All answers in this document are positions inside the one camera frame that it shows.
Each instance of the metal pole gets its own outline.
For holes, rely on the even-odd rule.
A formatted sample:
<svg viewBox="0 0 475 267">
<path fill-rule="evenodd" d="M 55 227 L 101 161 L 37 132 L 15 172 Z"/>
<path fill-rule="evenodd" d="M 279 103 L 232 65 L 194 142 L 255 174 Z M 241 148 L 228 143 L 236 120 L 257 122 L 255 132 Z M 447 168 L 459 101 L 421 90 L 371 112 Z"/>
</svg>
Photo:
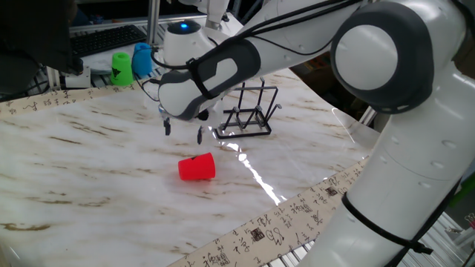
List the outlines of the metal pole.
<svg viewBox="0 0 475 267">
<path fill-rule="evenodd" d="M 251 9 L 247 11 L 246 15 L 244 15 L 243 19 L 240 20 L 240 23 L 245 24 L 247 21 L 251 18 L 251 16 L 254 14 L 255 10 L 259 7 L 259 4 L 262 2 L 262 0 L 256 0 L 254 4 L 252 5 Z"/>
<path fill-rule="evenodd" d="M 147 44 L 158 45 L 158 15 L 160 13 L 160 0 L 148 1 Z"/>
<path fill-rule="evenodd" d="M 235 0 L 235 3 L 232 6 L 231 14 L 239 20 L 239 9 L 240 9 L 240 0 Z"/>
</svg>

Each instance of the computer keyboard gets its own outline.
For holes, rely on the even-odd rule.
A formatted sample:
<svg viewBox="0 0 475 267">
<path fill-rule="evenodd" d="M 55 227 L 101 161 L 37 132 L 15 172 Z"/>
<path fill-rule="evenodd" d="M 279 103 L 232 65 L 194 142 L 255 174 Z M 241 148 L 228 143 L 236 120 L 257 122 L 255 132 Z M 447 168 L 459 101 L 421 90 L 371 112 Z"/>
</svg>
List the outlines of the computer keyboard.
<svg viewBox="0 0 475 267">
<path fill-rule="evenodd" d="M 71 38 L 74 57 L 83 57 L 110 49 L 143 42 L 146 35 L 133 25 L 90 33 Z"/>
</svg>

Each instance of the black cable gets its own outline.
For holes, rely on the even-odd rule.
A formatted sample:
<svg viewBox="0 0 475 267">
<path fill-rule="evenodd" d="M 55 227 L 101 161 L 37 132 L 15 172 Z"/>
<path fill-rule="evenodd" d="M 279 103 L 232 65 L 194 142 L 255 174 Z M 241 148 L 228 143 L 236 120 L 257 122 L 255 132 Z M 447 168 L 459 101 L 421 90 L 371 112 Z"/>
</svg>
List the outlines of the black cable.
<svg viewBox="0 0 475 267">
<path fill-rule="evenodd" d="M 337 3 L 341 3 L 343 1 L 346 1 L 346 0 L 327 0 L 327 1 L 323 1 L 323 2 L 320 2 L 320 3 L 317 3 L 317 4 L 313 4 L 309 7 L 304 7 L 304 8 L 301 8 L 299 10 L 296 10 L 296 11 L 293 11 L 293 12 L 290 12 L 290 13 L 287 13 L 287 14 L 284 14 L 284 15 L 281 15 L 281 16 L 277 16 L 275 18 L 272 18 L 272 19 L 269 19 L 265 22 L 261 22 L 251 28 L 249 28 L 248 30 L 245 30 L 243 31 L 240 35 L 247 35 L 251 32 L 254 32 L 255 30 L 257 29 L 260 29 L 262 27 L 265 27 L 267 25 L 270 25 L 272 23 L 276 23 L 276 22 L 279 22 L 279 21 L 282 21 L 284 19 L 288 19 L 288 18 L 291 18 L 293 16 L 297 16 L 297 15 L 301 15 L 303 13 L 306 13 L 306 12 L 309 12 L 309 11 L 313 11 L 315 9 L 318 9 L 318 8 L 321 8 L 321 7 L 326 7 L 328 5 L 331 5 L 331 4 L 337 4 Z"/>
<path fill-rule="evenodd" d="M 452 190 L 447 194 L 447 196 L 443 199 L 443 201 L 437 206 L 436 210 L 433 211 L 433 213 L 430 215 L 430 217 L 427 219 L 427 221 L 424 223 L 422 228 L 417 232 L 416 236 L 413 238 L 413 240 L 420 240 L 425 233 L 429 231 L 429 229 L 432 227 L 434 223 L 439 219 L 439 217 L 442 215 L 444 210 L 448 207 L 448 204 L 451 202 L 453 196 L 455 195 L 455 192 L 457 191 L 457 188 L 459 187 L 460 184 L 459 180 L 457 184 L 452 188 Z M 409 252 L 409 248 L 403 248 L 387 265 L 384 267 L 397 267 L 397 265 L 402 261 L 402 258 L 406 255 L 406 253 Z"/>
<path fill-rule="evenodd" d="M 39 95 L 39 94 L 46 93 L 46 91 L 47 91 L 48 89 L 50 89 L 50 85 L 49 85 L 49 84 L 48 84 L 48 85 L 46 85 L 46 87 L 45 87 L 45 89 L 43 89 L 43 91 L 39 92 L 39 93 L 38 93 L 38 94 L 36 94 L 36 95 Z"/>
<path fill-rule="evenodd" d="M 240 41 L 241 39 L 245 39 L 245 38 L 248 38 L 248 37 L 256 37 L 257 34 L 267 33 L 267 32 L 272 31 L 272 30 L 277 30 L 277 29 L 292 26 L 292 25 L 295 25 L 295 24 L 298 24 L 298 23 L 301 23 L 301 22 L 306 22 L 310 19 L 318 18 L 319 16 L 323 16 L 323 15 L 326 15 L 326 14 L 331 13 L 333 11 L 340 10 L 342 8 L 348 7 L 351 4 L 355 4 L 355 3 L 360 2 L 360 1 L 361 0 L 349 0 L 349 1 L 346 1 L 346 0 L 328 0 L 328 1 L 324 1 L 324 2 L 321 2 L 321 3 L 311 5 L 309 7 L 302 8 L 300 10 L 293 11 L 291 13 L 287 13 L 287 14 L 282 15 L 282 16 L 275 17 L 275 18 L 270 19 L 270 20 L 265 21 L 265 22 L 261 22 L 260 24 L 257 24 L 255 26 L 249 28 L 248 30 L 243 31 L 240 34 L 225 40 L 224 42 L 221 43 L 221 45 L 219 45 L 219 46 L 215 47 L 214 49 L 210 50 L 208 53 L 201 56 L 198 60 L 199 61 L 206 60 L 208 57 L 210 57 L 212 54 L 214 54 L 216 50 L 226 49 L 228 46 L 235 44 L 237 41 Z M 262 30 L 258 30 L 258 29 L 260 29 L 262 27 L 265 27 L 269 24 L 273 24 L 273 23 L 279 22 L 281 20 L 288 19 L 288 18 L 291 18 L 293 16 L 297 16 L 297 15 L 300 15 L 302 13 L 306 13 L 306 12 L 309 12 L 309 11 L 312 11 L 312 10 L 315 10 L 315 9 L 318 9 L 318 8 L 321 8 L 321 7 L 326 7 L 326 6 L 331 5 L 331 4 L 337 4 L 337 5 L 333 6 L 333 7 L 329 7 L 326 10 L 322 10 L 322 11 L 319 11 L 317 13 L 310 14 L 310 15 L 302 17 L 302 18 L 292 20 L 290 22 L 285 22 L 283 24 L 279 24 L 279 25 L 275 25 L 275 26 L 271 26 L 271 27 L 262 29 Z M 277 45 L 280 48 L 292 51 L 294 53 L 300 53 L 300 52 L 291 50 L 288 47 L 283 47 L 279 44 L 271 42 L 269 40 L 264 39 L 264 41 L 267 41 L 267 42 L 269 42 L 273 45 Z M 157 61 L 154 58 L 154 54 L 156 53 L 156 51 L 157 51 L 156 49 L 152 50 L 151 58 L 155 62 L 155 64 L 159 65 L 160 67 L 165 67 L 165 68 L 172 69 L 172 70 L 187 70 L 187 69 L 189 69 L 188 65 L 171 66 L 171 65 L 167 65 L 165 63 Z"/>
<path fill-rule="evenodd" d="M 319 16 L 327 15 L 328 13 L 331 13 L 331 12 L 334 12 L 334 11 L 337 11 L 337 10 L 340 10 L 340 9 L 343 9 L 343 8 L 345 8 L 345 7 L 349 7 L 350 5 L 356 4 L 356 3 L 360 2 L 360 1 L 361 1 L 361 0 L 349 0 L 349 1 L 346 1 L 346 2 L 344 2 L 344 3 L 337 4 L 336 6 L 328 7 L 326 10 L 318 11 L 317 13 L 313 13 L 313 14 L 310 14 L 310 15 L 308 15 L 308 16 L 304 16 L 304 17 L 301 17 L 301 18 L 299 18 L 299 19 L 292 20 L 292 21 L 290 21 L 290 22 L 284 22 L 284 23 L 282 23 L 282 24 L 275 25 L 275 26 L 271 26 L 271 27 L 267 27 L 267 28 L 262 29 L 262 30 L 253 31 L 253 32 L 252 32 L 252 35 L 250 35 L 250 36 L 255 36 L 255 35 L 257 35 L 257 34 L 262 34 L 262 33 L 267 33 L 267 32 L 272 31 L 272 30 L 281 29 L 281 28 L 283 28 L 283 27 L 293 26 L 293 25 L 295 25 L 295 24 L 299 24 L 299 23 L 302 23 L 302 22 L 309 21 L 310 19 L 316 19 L 316 18 L 318 18 Z"/>
<path fill-rule="evenodd" d="M 33 89 L 33 88 L 35 88 L 35 87 L 39 87 L 40 85 L 44 85 L 44 84 L 47 83 L 47 82 L 48 82 L 48 81 L 40 82 L 39 84 L 34 85 L 34 86 L 32 86 L 32 87 L 26 89 L 26 91 L 29 91 L 29 90 L 31 90 L 31 89 Z"/>
<path fill-rule="evenodd" d="M 172 70 L 188 70 L 188 65 L 171 66 L 171 65 L 167 65 L 165 63 L 159 62 L 158 60 L 155 59 L 155 53 L 157 51 L 158 51 L 158 48 L 154 48 L 154 49 L 151 50 L 151 53 L 150 53 L 151 60 L 153 60 L 153 62 L 155 62 L 155 64 L 159 65 L 160 67 L 169 68 L 169 69 L 172 69 Z"/>
<path fill-rule="evenodd" d="M 288 48 L 288 47 L 284 47 L 283 45 L 274 43 L 273 41 L 264 39 L 264 38 L 259 37 L 259 36 L 251 36 L 251 38 L 260 39 L 260 40 L 262 40 L 262 41 L 268 42 L 268 43 L 273 44 L 273 45 L 275 45 L 275 46 L 277 46 L 277 47 L 280 47 L 280 48 L 282 48 L 282 49 L 288 50 L 288 51 L 290 51 L 290 52 L 296 53 L 296 54 L 301 55 L 301 56 L 311 56 L 311 55 L 313 55 L 313 54 L 319 53 L 319 52 L 321 52 L 323 49 L 325 49 L 326 47 L 328 47 L 328 45 L 331 44 L 332 41 L 333 41 L 333 38 L 331 38 L 322 48 L 318 49 L 318 50 L 315 51 L 315 52 L 311 52 L 311 53 L 301 53 L 301 52 L 295 51 L 295 50 L 290 49 L 290 48 Z"/>
<path fill-rule="evenodd" d="M 211 41 L 215 46 L 217 46 L 217 42 L 216 42 L 213 38 L 211 38 L 211 37 L 208 36 L 208 39 L 209 39 L 209 41 Z"/>
<path fill-rule="evenodd" d="M 143 85 L 145 85 L 147 82 L 151 82 L 151 79 L 146 80 L 146 81 L 144 81 L 142 84 L 140 84 L 139 79 L 138 79 L 138 78 L 139 78 L 138 75 L 137 75 L 136 73 L 134 73 L 134 76 L 135 76 L 135 80 L 137 81 L 137 84 L 140 86 L 140 88 L 142 89 L 143 93 L 145 93 L 145 94 L 148 96 L 149 99 L 152 99 L 152 100 L 155 101 L 155 102 L 160 102 L 159 99 L 155 99 L 155 98 L 151 97 L 151 96 L 147 93 L 147 91 L 145 90 L 145 88 L 143 87 Z"/>
<path fill-rule="evenodd" d="M 134 65 L 134 58 L 135 58 L 135 55 L 137 54 L 137 52 L 142 51 L 142 50 L 152 50 L 152 52 L 153 52 L 154 48 L 152 48 L 152 47 L 147 47 L 147 48 L 142 48 L 142 49 L 139 49 L 139 50 L 137 50 L 137 51 L 134 51 L 134 55 L 132 55 L 132 61 L 131 61 L 132 66 Z M 145 94 L 148 96 L 149 99 L 152 99 L 152 100 L 155 101 L 155 102 L 159 102 L 159 99 L 155 99 L 155 98 L 151 97 L 151 96 L 147 93 L 147 91 L 145 90 L 145 88 L 143 87 L 143 85 L 146 84 L 147 82 L 150 82 L 151 79 L 149 79 L 149 80 L 147 80 L 147 81 L 144 81 L 142 84 L 140 84 L 140 82 L 139 82 L 140 77 L 139 77 L 139 75 L 138 75 L 137 73 L 134 73 L 134 78 L 135 78 L 135 81 L 137 82 L 137 84 L 138 84 L 138 85 L 140 86 L 140 88 L 142 89 L 143 93 L 145 93 Z"/>
</svg>

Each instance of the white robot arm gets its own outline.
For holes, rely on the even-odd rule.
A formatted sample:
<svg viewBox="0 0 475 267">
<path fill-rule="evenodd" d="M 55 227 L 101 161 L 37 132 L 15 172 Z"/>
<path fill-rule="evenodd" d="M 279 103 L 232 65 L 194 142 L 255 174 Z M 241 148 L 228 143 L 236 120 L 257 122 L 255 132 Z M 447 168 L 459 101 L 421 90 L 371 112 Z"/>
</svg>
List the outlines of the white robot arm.
<svg viewBox="0 0 475 267">
<path fill-rule="evenodd" d="M 350 205 L 337 208 L 301 267 L 386 266 L 404 244 L 377 234 L 351 208 L 394 237 L 413 240 L 475 157 L 475 81 L 452 61 L 467 35 L 459 5 L 450 0 L 360 4 L 271 0 L 239 34 L 203 48 L 197 59 L 178 66 L 160 63 L 174 69 L 160 81 L 161 108 L 186 121 L 236 84 L 328 50 L 342 85 L 376 111 L 392 114 L 345 196 Z M 192 22 L 168 31 L 170 39 L 210 47 Z M 410 244 L 428 252 L 416 241 Z"/>
</svg>

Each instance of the table surface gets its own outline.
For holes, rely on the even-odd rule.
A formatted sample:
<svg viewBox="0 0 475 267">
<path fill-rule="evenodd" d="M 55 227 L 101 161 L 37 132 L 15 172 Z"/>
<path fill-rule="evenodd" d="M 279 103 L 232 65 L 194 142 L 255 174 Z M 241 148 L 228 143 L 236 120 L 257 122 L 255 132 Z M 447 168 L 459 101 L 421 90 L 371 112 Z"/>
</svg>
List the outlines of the table surface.
<svg viewBox="0 0 475 267">
<path fill-rule="evenodd" d="M 270 136 L 165 136 L 138 90 L 1 120 L 0 240 L 34 266 L 167 266 L 370 153 L 378 134 L 290 70 L 265 79 L 283 106 Z M 207 152 L 216 178 L 181 181 L 178 161 Z"/>
</svg>

